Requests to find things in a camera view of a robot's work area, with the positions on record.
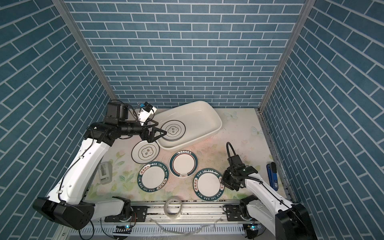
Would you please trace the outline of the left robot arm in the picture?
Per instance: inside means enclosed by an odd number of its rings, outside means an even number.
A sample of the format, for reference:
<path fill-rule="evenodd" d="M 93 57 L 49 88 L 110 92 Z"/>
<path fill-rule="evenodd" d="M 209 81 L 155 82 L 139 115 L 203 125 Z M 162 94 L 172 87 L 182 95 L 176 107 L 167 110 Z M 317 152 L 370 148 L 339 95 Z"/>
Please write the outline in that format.
<path fill-rule="evenodd" d="M 88 223 L 104 217 L 116 216 L 119 221 L 130 221 L 133 217 L 131 201 L 122 197 L 97 203 L 83 201 L 102 158 L 115 140 L 122 136 L 140 136 L 148 143 L 166 135 L 159 129 L 158 122 L 151 119 L 157 108 L 149 103 L 133 112 L 135 120 L 130 121 L 132 106 L 118 100 L 107 104 L 107 113 L 101 122 L 87 127 L 81 147 L 69 168 L 57 185 L 45 197 L 37 197 L 33 209 L 51 222 L 81 230 Z"/>

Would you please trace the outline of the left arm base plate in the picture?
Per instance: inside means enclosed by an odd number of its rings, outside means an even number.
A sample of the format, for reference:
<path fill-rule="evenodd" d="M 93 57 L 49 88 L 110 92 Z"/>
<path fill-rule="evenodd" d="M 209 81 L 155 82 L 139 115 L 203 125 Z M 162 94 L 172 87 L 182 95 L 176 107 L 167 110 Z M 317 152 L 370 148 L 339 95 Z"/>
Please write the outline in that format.
<path fill-rule="evenodd" d="M 123 210 L 119 215 L 105 217 L 106 223 L 140 223 L 146 220 L 147 206 L 133 206 Z"/>

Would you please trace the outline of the green red rimmed plate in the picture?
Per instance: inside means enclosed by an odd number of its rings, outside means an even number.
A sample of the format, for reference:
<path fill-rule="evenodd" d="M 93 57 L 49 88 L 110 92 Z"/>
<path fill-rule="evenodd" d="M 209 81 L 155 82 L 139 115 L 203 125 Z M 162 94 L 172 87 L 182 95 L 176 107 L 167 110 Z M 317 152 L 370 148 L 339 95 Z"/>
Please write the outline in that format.
<path fill-rule="evenodd" d="M 191 151 L 179 151 L 170 158 L 169 168 L 174 176 L 188 178 L 197 170 L 198 158 Z"/>

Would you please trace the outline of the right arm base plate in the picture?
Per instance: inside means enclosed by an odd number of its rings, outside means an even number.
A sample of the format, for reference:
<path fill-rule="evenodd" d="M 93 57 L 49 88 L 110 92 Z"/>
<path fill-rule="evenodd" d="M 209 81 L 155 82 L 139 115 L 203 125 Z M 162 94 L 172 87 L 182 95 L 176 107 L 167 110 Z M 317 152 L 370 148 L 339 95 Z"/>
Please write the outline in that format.
<path fill-rule="evenodd" d="M 244 205 L 223 205 L 222 209 L 228 222 L 254 221 L 250 217 Z"/>

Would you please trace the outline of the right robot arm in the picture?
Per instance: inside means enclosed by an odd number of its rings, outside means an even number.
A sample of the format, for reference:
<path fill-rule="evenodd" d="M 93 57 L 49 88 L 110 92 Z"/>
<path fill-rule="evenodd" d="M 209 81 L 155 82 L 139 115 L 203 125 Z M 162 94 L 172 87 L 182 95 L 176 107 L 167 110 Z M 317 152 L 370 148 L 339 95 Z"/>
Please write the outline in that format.
<path fill-rule="evenodd" d="M 251 196 L 240 200 L 241 216 L 260 222 L 277 240 L 316 240 L 307 209 L 278 194 L 251 166 L 225 170 L 223 185 L 233 191 L 246 188 Z"/>

